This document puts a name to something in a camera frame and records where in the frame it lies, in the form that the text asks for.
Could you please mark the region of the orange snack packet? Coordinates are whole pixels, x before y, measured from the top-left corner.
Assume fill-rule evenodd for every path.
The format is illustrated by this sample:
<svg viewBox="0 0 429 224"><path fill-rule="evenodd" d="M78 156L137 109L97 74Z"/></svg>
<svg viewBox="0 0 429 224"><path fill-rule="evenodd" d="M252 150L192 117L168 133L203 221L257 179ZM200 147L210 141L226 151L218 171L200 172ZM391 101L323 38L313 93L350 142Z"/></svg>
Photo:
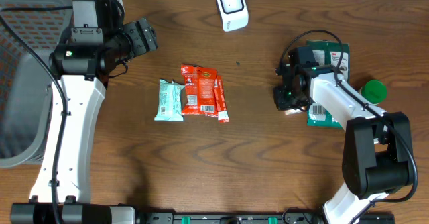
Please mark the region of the orange snack packet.
<svg viewBox="0 0 429 224"><path fill-rule="evenodd" d="M305 111L306 110L303 109L303 108L297 108L297 109L288 109L288 110L285 110L284 113L286 115L293 115L293 114L302 113L302 112L305 112Z"/></svg>

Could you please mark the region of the green white packet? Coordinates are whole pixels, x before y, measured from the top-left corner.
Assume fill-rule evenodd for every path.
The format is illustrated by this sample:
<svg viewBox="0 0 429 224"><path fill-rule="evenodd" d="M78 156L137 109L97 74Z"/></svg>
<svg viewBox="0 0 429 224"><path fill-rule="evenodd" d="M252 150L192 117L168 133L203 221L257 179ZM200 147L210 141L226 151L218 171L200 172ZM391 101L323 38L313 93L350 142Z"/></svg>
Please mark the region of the green white packet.
<svg viewBox="0 0 429 224"><path fill-rule="evenodd" d="M341 47L338 42L327 40L307 40L306 44L312 46L315 59L319 62L320 66L337 66L341 53ZM343 44L343 58L339 66L339 70L346 81L348 81L350 75L349 53L349 45ZM314 127L341 128L338 121L318 103L311 104L308 110L307 125Z"/></svg>

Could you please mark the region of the teal white snack packet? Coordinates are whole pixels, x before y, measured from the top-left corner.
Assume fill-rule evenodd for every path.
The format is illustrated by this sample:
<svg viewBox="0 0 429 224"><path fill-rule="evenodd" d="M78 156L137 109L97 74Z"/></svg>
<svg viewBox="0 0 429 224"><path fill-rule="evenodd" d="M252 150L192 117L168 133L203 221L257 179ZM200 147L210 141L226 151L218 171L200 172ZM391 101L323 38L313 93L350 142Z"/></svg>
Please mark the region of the teal white snack packet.
<svg viewBox="0 0 429 224"><path fill-rule="evenodd" d="M159 103L155 121L183 121L181 93L184 85L159 80Z"/></svg>

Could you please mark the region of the red stick sachet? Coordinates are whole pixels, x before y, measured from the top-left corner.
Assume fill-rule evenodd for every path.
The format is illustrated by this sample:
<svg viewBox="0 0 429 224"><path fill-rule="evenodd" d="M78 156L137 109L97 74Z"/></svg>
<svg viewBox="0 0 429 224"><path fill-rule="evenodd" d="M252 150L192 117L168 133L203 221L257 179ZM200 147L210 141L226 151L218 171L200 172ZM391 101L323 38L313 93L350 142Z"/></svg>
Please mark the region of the red stick sachet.
<svg viewBox="0 0 429 224"><path fill-rule="evenodd" d="M214 94L217 104L217 119L219 123L228 123L229 116L227 113L227 104L225 100L225 94L223 89L223 81L220 75L217 75L214 84Z"/></svg>

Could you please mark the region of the green lid seasoning jar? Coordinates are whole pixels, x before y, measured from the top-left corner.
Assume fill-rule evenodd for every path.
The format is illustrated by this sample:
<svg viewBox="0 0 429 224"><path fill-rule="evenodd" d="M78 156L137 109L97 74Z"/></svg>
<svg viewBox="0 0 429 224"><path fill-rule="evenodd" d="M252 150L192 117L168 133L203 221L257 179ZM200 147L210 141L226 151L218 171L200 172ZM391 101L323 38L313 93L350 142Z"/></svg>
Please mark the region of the green lid seasoning jar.
<svg viewBox="0 0 429 224"><path fill-rule="evenodd" d="M359 93L370 103L377 105L387 98L387 87L379 80L370 80L360 89Z"/></svg>

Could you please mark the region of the red snack packet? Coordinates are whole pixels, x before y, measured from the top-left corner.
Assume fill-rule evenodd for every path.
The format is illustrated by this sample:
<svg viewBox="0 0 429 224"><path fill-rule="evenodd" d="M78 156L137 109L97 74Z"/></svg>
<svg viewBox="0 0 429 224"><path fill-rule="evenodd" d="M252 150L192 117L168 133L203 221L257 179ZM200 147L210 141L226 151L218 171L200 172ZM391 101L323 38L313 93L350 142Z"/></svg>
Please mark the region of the red snack packet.
<svg viewBox="0 0 429 224"><path fill-rule="evenodd" d="M217 71L213 68L183 64L181 73L184 77L187 100L182 114L217 117L215 99Z"/></svg>

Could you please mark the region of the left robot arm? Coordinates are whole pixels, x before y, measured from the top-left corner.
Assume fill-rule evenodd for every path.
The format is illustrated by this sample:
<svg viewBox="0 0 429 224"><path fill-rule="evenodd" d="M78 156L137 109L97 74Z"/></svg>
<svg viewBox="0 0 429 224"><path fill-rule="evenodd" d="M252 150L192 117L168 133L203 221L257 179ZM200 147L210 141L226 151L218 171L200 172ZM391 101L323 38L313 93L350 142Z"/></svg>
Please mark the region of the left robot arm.
<svg viewBox="0 0 429 224"><path fill-rule="evenodd" d="M110 73L157 49L146 18L103 29L74 27L50 55L53 89L44 159L26 203L13 203L12 223L141 223L135 207L91 202L90 157Z"/></svg>

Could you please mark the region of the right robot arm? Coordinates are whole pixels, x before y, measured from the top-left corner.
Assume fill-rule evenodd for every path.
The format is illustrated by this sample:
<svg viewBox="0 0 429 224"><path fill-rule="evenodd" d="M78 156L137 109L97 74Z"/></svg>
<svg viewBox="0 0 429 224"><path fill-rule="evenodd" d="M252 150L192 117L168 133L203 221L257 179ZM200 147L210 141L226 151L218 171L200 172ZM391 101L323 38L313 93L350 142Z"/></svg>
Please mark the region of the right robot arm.
<svg viewBox="0 0 429 224"><path fill-rule="evenodd" d="M311 223L358 223L376 203L412 198L418 171L406 115L373 105L331 65L287 64L275 73L282 78L282 85L274 89L280 111L318 103L345 131L343 185L323 204L321 213L311 216ZM406 196L390 198L405 186L411 188Z"/></svg>

